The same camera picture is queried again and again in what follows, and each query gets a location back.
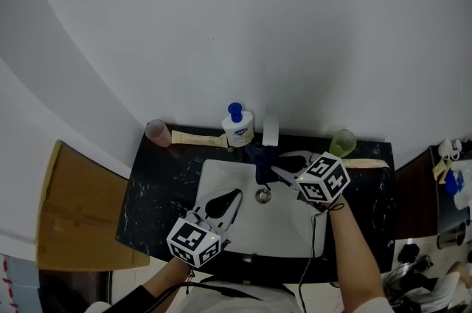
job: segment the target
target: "soap bottle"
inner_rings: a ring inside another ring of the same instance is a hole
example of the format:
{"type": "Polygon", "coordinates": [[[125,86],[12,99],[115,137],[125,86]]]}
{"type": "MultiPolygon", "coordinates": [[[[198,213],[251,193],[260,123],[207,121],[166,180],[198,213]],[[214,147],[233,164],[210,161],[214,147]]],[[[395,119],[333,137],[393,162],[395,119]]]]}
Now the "soap bottle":
{"type": "Polygon", "coordinates": [[[228,106],[229,116],[221,122],[228,135],[229,146],[239,148],[248,145],[254,137],[254,117],[249,111],[243,111],[239,103],[231,103],[228,106]]]}

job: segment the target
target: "wooden panel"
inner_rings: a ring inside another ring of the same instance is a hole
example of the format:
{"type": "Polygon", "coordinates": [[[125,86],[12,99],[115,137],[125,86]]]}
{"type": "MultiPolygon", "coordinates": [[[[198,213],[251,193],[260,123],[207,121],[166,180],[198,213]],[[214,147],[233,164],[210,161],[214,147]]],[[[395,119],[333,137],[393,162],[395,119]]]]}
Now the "wooden panel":
{"type": "Polygon", "coordinates": [[[396,239],[437,234],[437,191],[429,151],[395,173],[396,239]]]}
{"type": "Polygon", "coordinates": [[[147,255],[115,240],[126,185],[126,179],[58,142],[41,198],[38,268],[108,271],[147,266],[147,255]]]}

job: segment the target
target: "cardboard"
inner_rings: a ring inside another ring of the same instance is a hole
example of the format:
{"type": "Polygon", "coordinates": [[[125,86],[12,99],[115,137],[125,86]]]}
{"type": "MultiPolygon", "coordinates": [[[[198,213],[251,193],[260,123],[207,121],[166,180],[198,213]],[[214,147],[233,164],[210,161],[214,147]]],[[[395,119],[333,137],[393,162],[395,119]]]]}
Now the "cardboard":
{"type": "Polygon", "coordinates": [[[37,267],[98,272],[149,265],[149,256],[115,239],[127,182],[58,141],[41,197],[37,267]]]}

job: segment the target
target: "white shirt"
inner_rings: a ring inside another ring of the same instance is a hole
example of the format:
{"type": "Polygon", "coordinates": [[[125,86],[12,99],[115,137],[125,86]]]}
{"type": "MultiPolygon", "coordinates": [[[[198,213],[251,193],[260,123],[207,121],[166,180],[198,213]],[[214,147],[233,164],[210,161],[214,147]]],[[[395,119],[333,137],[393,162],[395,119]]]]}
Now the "white shirt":
{"type": "Polygon", "coordinates": [[[416,288],[408,291],[410,301],[421,305],[421,313],[432,313],[447,308],[452,301],[460,274],[452,272],[439,278],[432,291],[425,288],[416,288]]]}
{"type": "MultiPolygon", "coordinates": [[[[257,297],[253,298],[227,297],[220,292],[210,289],[193,288],[177,308],[178,313],[301,313],[296,298],[280,289],[250,286],[246,284],[233,284],[225,282],[208,283],[213,286],[226,286],[257,297]]],[[[95,303],[87,309],[86,313],[104,312],[109,305],[96,306],[95,303]]],[[[388,301],[384,297],[375,298],[359,306],[354,313],[392,313],[388,301]]]]}

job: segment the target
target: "blue bottle cap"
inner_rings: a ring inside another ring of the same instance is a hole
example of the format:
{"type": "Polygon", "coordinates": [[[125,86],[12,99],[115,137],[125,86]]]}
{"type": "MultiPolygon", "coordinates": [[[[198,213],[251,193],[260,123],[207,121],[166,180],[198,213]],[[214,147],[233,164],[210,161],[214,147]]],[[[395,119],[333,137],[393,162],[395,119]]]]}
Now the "blue bottle cap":
{"type": "Polygon", "coordinates": [[[233,123],[239,123],[243,119],[243,107],[239,103],[231,103],[228,106],[228,112],[231,114],[233,123]]]}

